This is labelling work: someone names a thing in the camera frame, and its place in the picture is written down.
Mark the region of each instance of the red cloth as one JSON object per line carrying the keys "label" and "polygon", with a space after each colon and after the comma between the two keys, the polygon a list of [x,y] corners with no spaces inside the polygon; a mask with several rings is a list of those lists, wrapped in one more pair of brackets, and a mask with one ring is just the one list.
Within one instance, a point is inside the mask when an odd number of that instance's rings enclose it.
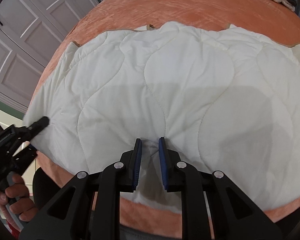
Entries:
{"label": "red cloth", "polygon": [[18,230],[16,230],[12,225],[10,225],[9,223],[8,223],[8,226],[10,227],[10,229],[11,229],[11,234],[12,234],[12,236],[15,238],[15,239],[19,239],[19,234],[20,234],[20,232],[18,231]]}

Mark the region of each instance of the green baseboard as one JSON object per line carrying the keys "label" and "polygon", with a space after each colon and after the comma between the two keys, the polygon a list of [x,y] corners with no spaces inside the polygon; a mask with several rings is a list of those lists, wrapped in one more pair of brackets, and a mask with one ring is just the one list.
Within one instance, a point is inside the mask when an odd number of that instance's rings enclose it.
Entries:
{"label": "green baseboard", "polygon": [[2,103],[1,101],[0,101],[0,110],[4,111],[5,113],[10,114],[20,120],[22,120],[23,116],[25,115],[24,113],[19,112],[18,110],[13,109],[10,106],[7,106],[6,104]]}

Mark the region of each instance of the orange plush blanket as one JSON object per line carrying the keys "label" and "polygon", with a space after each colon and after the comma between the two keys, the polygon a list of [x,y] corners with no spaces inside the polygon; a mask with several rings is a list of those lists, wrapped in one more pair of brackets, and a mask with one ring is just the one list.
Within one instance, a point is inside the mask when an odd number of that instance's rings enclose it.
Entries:
{"label": "orange plush blanket", "polygon": [[[36,91],[55,69],[69,42],[85,44],[106,30],[135,29],[147,24],[158,28],[167,21],[214,31],[226,29],[232,23],[267,35],[281,44],[300,43],[300,19],[285,6],[271,0],[104,0],[61,43],[44,70]],[[72,177],[43,154],[39,153],[38,161],[59,186]],[[273,221],[278,221],[299,207],[300,198],[266,211],[266,214]],[[181,215],[124,199],[120,203],[120,222],[148,233],[181,238]]]}

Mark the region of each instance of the human hand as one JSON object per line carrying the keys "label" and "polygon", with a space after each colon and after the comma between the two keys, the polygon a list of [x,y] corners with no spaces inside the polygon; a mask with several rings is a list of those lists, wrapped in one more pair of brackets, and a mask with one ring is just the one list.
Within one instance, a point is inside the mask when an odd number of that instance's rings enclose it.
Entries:
{"label": "human hand", "polygon": [[34,202],[29,198],[29,190],[26,187],[23,178],[18,174],[14,174],[12,176],[12,181],[15,184],[8,187],[5,190],[5,193],[0,191],[0,210],[5,216],[7,222],[20,232],[21,230],[16,225],[5,207],[8,203],[8,197],[23,197],[10,206],[10,211],[13,214],[20,214],[19,219],[22,221],[29,222],[36,215],[38,209],[35,207]]}

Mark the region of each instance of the orange fabric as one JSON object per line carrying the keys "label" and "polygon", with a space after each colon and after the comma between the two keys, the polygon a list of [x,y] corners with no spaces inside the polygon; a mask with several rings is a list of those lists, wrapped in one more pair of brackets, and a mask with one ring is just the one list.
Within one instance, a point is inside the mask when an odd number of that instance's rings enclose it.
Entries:
{"label": "orange fabric", "polygon": [[[159,28],[167,21],[214,31],[223,30],[232,23],[262,33],[281,44],[300,43],[300,19],[285,6],[271,0],[104,0],[61,43],[44,70],[36,91],[55,69],[70,41],[85,44],[106,30],[134,29],[147,24]],[[43,154],[38,159],[43,170],[58,185],[64,185],[72,177]],[[298,207],[300,198],[266,214],[278,221]],[[126,226],[181,238],[181,216],[178,214],[154,210],[124,199],[120,210],[120,222]]]}

